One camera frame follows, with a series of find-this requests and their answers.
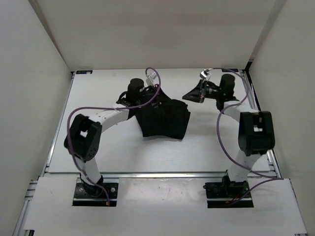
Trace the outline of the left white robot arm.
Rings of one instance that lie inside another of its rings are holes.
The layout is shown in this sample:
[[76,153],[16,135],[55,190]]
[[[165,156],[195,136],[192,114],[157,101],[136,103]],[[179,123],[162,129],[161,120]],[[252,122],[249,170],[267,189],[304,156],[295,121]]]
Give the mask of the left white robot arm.
[[103,192],[103,177],[98,170],[95,156],[101,135],[112,126],[129,120],[141,108],[150,108],[160,95],[161,81],[157,84],[150,77],[143,81],[131,79],[115,105],[109,108],[81,107],[68,117],[63,146],[72,156],[86,191],[93,197]]

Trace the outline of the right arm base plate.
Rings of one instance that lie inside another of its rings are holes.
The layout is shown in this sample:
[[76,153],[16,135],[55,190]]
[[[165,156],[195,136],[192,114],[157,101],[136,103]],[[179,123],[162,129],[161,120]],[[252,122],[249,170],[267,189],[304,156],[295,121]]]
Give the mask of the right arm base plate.
[[249,183],[231,181],[225,174],[221,182],[206,182],[203,185],[206,191],[207,208],[253,208]]

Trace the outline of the black skirt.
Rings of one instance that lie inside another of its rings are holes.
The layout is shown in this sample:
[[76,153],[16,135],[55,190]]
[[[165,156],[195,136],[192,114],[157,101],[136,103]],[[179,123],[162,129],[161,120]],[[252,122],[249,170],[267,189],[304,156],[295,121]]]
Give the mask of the black skirt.
[[135,116],[143,137],[166,136],[182,140],[190,111],[185,102],[171,99],[161,90],[152,103],[137,109]]

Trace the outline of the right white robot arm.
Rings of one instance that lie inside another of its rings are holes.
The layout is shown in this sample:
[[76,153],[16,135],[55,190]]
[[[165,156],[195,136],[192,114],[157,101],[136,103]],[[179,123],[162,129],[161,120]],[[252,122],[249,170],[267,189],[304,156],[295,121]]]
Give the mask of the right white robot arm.
[[[247,180],[257,160],[275,146],[275,134],[272,115],[269,111],[259,111],[244,104],[234,95],[237,73],[222,74],[220,84],[210,81],[211,73],[204,70],[200,73],[197,86],[183,96],[184,100],[203,103],[206,98],[214,99],[219,115],[216,131],[219,144],[233,163],[226,172],[227,181],[221,184],[221,191],[226,196],[233,196],[239,190],[238,183]],[[238,122],[238,146],[236,158],[232,158],[223,145],[220,133],[220,120],[223,115]]]

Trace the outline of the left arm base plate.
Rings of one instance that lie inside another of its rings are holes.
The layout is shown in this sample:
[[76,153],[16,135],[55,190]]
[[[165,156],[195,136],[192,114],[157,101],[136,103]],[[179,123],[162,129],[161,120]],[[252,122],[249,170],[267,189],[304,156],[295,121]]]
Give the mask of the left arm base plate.
[[102,188],[85,184],[77,178],[72,205],[74,207],[116,207],[119,183],[103,181],[102,186],[107,194]]

